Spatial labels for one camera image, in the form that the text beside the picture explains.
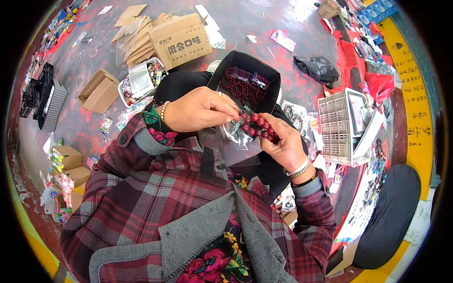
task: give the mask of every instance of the houndstooth storage box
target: houndstooth storage box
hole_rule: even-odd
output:
[[[59,81],[52,79],[49,82],[38,107],[38,126],[41,130],[55,130],[66,95],[67,90]]]

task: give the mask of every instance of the black box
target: black box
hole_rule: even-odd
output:
[[[272,113],[274,110],[277,98],[280,91],[280,73],[277,72],[274,68],[269,65],[264,64],[260,60],[238,51],[231,51],[220,63],[219,67],[215,71],[211,80],[207,86],[214,91],[221,91],[231,97],[236,104],[242,108],[240,100],[233,97],[228,90],[224,90],[219,87],[220,80],[223,77],[225,70],[229,67],[237,67],[249,73],[257,72],[259,75],[263,76],[266,80],[269,81],[269,87],[267,88],[266,95],[264,100],[252,108],[256,113]]]

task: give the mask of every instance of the red plastic bag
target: red plastic bag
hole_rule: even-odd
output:
[[[382,103],[390,97],[395,89],[394,77],[391,75],[381,75],[365,73],[365,81],[370,90],[370,95],[377,103]]]

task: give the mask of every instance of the floor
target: floor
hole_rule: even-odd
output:
[[[194,6],[204,4],[221,28],[220,33],[226,38],[226,50],[213,49],[211,54],[188,62],[181,66],[181,69],[203,70],[208,63],[223,59],[232,49],[246,52],[281,73],[284,100],[303,105],[308,112],[316,111],[314,102],[315,97],[322,92],[321,84],[297,69],[293,64],[293,54],[269,38],[272,30],[284,30],[297,43],[294,55],[300,57],[322,55],[331,62],[336,62],[335,39],[321,25],[321,17],[316,13],[317,8],[313,3],[302,0],[248,0],[233,1],[233,4],[231,1],[207,2],[158,0],[146,6],[141,15],[156,18],[163,12],[176,15],[196,13]],[[56,53],[50,54],[47,58],[47,61],[54,65],[54,77],[68,91],[58,119],[55,137],[63,138],[64,145],[79,150],[84,158],[99,157],[108,143],[104,143],[104,136],[98,131],[102,114],[82,108],[77,95],[99,68],[107,70],[120,80],[128,74],[125,63],[119,67],[115,64],[116,45],[110,41],[119,28],[113,28],[113,25],[129,5],[142,3],[142,0],[114,1],[109,12],[97,15],[104,6],[111,5],[112,2],[93,1],[80,13],[78,20],[79,23],[88,23],[76,26]],[[72,48],[74,41],[83,31],[87,32],[86,37],[92,37],[93,40]],[[255,35],[258,43],[253,44],[246,37],[248,34]],[[106,115],[115,121],[124,109],[122,101],[117,99]],[[113,140],[119,130],[116,127],[111,130],[109,138]],[[45,176],[48,172],[48,162],[42,146],[50,133],[40,131],[31,115],[27,119],[20,119],[18,132],[20,156],[29,176],[41,192],[43,186],[40,186],[39,171],[42,170]]]

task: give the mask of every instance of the black oval cushion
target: black oval cushion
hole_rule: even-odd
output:
[[[357,246],[356,266],[376,269],[393,257],[417,209],[420,192],[420,177],[415,169],[402,163],[390,168],[376,208]]]

